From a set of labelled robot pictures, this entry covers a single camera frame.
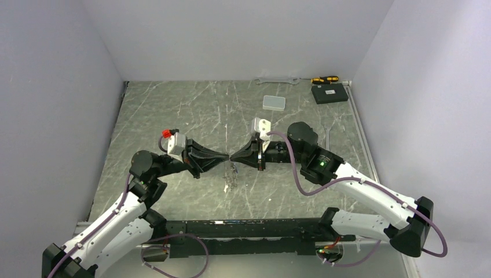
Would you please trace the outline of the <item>metal keyring disc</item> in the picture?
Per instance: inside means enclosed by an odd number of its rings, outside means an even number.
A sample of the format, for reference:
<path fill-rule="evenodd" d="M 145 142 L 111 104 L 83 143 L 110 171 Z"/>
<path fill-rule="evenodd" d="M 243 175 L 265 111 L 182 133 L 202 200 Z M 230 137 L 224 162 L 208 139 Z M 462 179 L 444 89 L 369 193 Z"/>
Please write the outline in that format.
<path fill-rule="evenodd" d="M 238 170 L 236 165 L 231 161 L 227 161 L 225 163 L 225 174 L 223 177 L 225 180 L 225 186 L 223 191 L 225 193 L 237 187 L 237 174 L 238 174 Z"/>

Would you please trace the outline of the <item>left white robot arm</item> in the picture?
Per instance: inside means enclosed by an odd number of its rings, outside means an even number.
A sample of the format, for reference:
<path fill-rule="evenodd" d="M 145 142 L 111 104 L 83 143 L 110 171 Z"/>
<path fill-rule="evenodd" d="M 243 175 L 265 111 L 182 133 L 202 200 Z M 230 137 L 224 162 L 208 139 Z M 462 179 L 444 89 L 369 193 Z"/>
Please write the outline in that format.
<path fill-rule="evenodd" d="M 90 226 L 66 243 L 51 244 L 42 254 L 42 277 L 95 277 L 102 259 L 110 259 L 109 245 L 123 255 L 136 244 L 159 243 L 167 235 L 167 220 L 152 206 L 167 183 L 159 178 L 188 171 L 194 178 L 229 159 L 224 152 L 203 147 L 193 139 L 165 154 L 140 150 L 131 158 L 124 188 L 114 204 Z"/>

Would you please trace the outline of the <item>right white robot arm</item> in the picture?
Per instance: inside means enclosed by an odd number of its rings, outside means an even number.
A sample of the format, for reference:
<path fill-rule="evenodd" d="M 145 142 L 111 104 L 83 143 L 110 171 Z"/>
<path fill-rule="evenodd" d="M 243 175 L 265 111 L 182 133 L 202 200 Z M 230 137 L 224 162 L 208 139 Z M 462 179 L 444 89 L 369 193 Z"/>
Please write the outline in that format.
<path fill-rule="evenodd" d="M 264 170 L 267 163 L 290 163 L 296 187 L 312 196 L 333 189 L 374 211 L 373 215 L 339 208 L 325 210 L 319 233 L 325 240 L 357 235 L 388 242 L 397 251 L 419 257 L 433 225 L 434 203 L 397 193 L 367 177 L 340 156 L 318 144 L 318 134 L 305 122 L 295 122 L 285 134 L 256 118 L 249 143 L 231 156 L 233 162 Z"/>

